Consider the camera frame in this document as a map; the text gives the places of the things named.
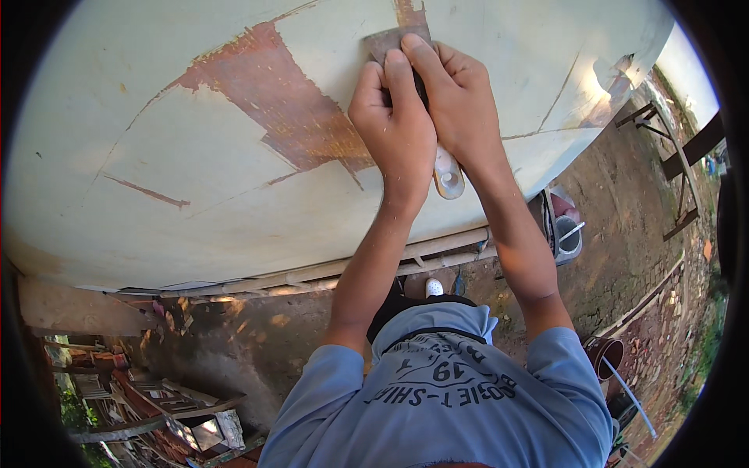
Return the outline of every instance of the finger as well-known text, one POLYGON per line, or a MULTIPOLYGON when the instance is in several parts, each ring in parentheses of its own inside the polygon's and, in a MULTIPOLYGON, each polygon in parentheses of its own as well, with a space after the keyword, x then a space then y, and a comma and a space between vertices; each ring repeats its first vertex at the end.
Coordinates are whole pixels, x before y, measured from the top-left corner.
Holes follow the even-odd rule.
POLYGON ((391 49, 385 55, 385 79, 392 98, 392 113, 396 118, 415 109, 424 109, 413 83, 411 64, 398 49, 391 49))
POLYGON ((384 107, 384 83, 385 72, 379 63, 370 61, 364 64, 349 107, 384 107))
POLYGON ((440 62, 445 67, 445 71, 461 88, 465 88, 486 70, 480 61, 446 44, 435 42, 434 48, 440 56, 440 62))
POLYGON ((442 66, 437 53, 421 37, 416 34, 406 34, 401 41, 401 47, 413 68, 424 80, 427 94, 435 94, 443 86, 455 85, 442 66))

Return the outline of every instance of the hand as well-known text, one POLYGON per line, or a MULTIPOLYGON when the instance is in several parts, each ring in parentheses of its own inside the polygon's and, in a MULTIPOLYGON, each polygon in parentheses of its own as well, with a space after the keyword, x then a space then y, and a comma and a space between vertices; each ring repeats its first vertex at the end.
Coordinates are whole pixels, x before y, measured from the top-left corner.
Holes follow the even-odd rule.
POLYGON ((364 66, 348 116, 382 172, 383 205, 407 208, 416 216, 429 191, 437 134, 403 52, 388 51, 384 70, 377 62, 364 66), (385 105, 383 88, 390 91, 392 107, 385 105))
POLYGON ((429 113, 445 149, 469 175, 504 159, 497 107, 484 64, 442 43, 435 43, 435 52, 416 34, 406 34, 401 46, 424 80, 429 113))

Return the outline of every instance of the person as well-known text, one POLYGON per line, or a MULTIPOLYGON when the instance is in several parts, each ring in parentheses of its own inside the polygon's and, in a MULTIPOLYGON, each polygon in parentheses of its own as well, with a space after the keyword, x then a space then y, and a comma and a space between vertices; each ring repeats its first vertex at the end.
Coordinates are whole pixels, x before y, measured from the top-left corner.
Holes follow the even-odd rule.
POLYGON ((363 67, 348 110, 382 172, 380 209, 341 276, 323 344, 282 405, 259 466, 602 467, 611 416, 562 303, 548 243, 513 178, 488 72, 415 34, 401 47, 388 51, 384 68, 363 67), (394 291, 431 185, 437 139, 481 200, 523 312, 526 368, 492 346, 497 319, 487 306, 450 295, 410 306, 414 300, 394 291), (367 338, 372 368, 364 378, 367 338))

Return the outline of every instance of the forearm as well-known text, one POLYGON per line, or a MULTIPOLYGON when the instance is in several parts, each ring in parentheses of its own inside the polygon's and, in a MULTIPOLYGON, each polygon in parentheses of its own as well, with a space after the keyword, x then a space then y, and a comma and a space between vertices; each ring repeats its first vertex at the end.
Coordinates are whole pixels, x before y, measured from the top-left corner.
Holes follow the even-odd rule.
POLYGON ((392 286, 418 207, 391 199, 386 192, 377 217, 333 294, 325 343, 340 342, 343 335, 356 336, 360 343, 356 338, 346 345, 361 352, 359 346, 364 345, 372 318, 392 286))
POLYGON ((501 143, 482 151, 494 152, 484 158, 492 166, 468 167, 466 173, 484 207, 507 284, 521 304, 549 297, 558 287, 548 243, 528 211, 501 143))

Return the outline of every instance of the right hand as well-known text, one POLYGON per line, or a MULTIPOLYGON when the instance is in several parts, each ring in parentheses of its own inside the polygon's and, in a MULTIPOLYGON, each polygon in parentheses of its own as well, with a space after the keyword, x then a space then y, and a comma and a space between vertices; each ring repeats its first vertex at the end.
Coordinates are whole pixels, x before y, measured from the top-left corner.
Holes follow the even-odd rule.
POLYGON ((401 47, 424 81, 442 146, 471 173, 504 159, 497 106, 484 64, 442 43, 435 43, 435 52, 416 34, 403 36, 401 47))

